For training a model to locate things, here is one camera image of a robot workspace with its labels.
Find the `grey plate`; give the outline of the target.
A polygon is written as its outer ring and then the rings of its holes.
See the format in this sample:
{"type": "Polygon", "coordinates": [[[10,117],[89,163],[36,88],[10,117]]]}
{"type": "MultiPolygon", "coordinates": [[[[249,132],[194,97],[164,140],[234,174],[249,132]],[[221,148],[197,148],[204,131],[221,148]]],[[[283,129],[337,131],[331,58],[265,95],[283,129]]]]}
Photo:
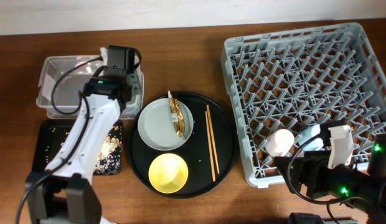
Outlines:
{"type": "Polygon", "coordinates": [[[180,138],[171,119],[169,100],[161,98],[149,103],[138,118],[138,132],[149,147],[159,151],[170,151],[182,146],[190,138],[194,119],[190,109],[179,101],[186,129],[184,138],[180,138]]]}

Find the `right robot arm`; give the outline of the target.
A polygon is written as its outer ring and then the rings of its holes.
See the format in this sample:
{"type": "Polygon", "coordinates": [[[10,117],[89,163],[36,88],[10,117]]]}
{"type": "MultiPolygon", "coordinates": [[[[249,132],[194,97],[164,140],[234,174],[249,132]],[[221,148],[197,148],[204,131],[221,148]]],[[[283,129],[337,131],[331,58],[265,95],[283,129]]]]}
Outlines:
{"type": "Polygon", "coordinates": [[[291,157],[275,157],[274,163],[289,191],[316,205],[344,204],[368,215],[369,223],[386,223],[386,134],[379,134],[372,145],[367,172],[345,164],[328,165],[340,159],[340,139],[317,134],[308,139],[291,157]]]}

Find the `blue cup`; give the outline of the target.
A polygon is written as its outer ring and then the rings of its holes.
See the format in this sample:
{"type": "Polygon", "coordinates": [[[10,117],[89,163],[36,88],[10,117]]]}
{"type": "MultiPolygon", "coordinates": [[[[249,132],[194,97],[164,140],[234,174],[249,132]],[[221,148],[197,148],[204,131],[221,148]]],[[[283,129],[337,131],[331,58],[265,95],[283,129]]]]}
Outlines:
{"type": "MultiPolygon", "coordinates": [[[[321,131],[320,125],[316,124],[314,126],[308,127],[304,131],[300,132],[300,135],[302,138],[298,141],[297,145],[301,146],[306,141],[314,137],[315,135],[319,134],[321,131]]],[[[304,147],[305,151],[320,151],[321,148],[324,146],[323,141],[321,138],[315,139],[314,141],[310,142],[306,147],[304,147]]]]}

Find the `food scraps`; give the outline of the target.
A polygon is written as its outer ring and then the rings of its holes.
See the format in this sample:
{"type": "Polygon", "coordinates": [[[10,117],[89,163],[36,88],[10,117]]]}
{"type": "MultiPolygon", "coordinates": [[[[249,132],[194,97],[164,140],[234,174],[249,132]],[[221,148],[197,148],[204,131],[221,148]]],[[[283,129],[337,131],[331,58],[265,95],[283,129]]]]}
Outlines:
{"type": "MultiPolygon", "coordinates": [[[[72,125],[52,126],[43,151],[43,169],[53,160],[65,143],[72,125]]],[[[121,169],[121,155],[123,150],[124,125],[117,121],[106,135],[100,153],[96,159],[93,175],[116,175],[121,169]]]]}

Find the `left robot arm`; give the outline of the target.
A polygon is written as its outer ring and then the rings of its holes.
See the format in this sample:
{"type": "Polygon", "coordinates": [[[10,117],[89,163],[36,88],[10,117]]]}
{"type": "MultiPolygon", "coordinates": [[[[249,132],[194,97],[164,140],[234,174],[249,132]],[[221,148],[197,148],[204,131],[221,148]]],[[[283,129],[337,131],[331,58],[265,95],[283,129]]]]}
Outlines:
{"type": "Polygon", "coordinates": [[[63,146],[42,172],[30,172],[15,222],[28,206],[32,223],[108,223],[93,190],[97,157],[112,126],[133,95],[141,93],[141,53],[111,45],[97,58],[105,62],[78,93],[78,114],[63,146]]]}

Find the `pink cup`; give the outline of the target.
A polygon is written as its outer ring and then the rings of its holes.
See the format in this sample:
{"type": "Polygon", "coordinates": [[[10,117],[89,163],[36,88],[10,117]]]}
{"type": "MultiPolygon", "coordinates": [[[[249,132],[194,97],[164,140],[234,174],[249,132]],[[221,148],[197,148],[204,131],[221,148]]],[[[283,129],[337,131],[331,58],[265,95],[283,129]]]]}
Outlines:
{"type": "Polygon", "coordinates": [[[267,137],[265,150],[269,155],[285,156],[294,144],[294,135],[287,129],[279,129],[267,137]]]}

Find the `gold snack wrapper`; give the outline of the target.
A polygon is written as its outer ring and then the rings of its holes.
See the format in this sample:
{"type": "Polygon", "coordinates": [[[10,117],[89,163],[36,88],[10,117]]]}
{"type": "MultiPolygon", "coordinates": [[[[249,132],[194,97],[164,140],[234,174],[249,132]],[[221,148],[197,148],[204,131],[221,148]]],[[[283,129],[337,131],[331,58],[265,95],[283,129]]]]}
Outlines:
{"type": "Polygon", "coordinates": [[[171,92],[167,93],[169,100],[169,107],[171,111],[171,120],[175,129],[175,132],[178,137],[181,139],[185,139],[184,133],[186,130],[186,124],[184,120],[184,116],[182,114],[181,106],[176,98],[171,95],[171,92]]]}

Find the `yellow bowl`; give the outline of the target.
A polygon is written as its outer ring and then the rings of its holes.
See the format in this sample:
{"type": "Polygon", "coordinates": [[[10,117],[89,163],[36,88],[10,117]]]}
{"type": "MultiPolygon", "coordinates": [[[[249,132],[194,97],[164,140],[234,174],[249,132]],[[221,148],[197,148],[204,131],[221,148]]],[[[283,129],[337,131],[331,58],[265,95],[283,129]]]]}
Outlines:
{"type": "Polygon", "coordinates": [[[149,166],[150,184],[164,194],[173,194],[185,186],[189,169],[185,160],[173,153],[157,156],[149,166]]]}

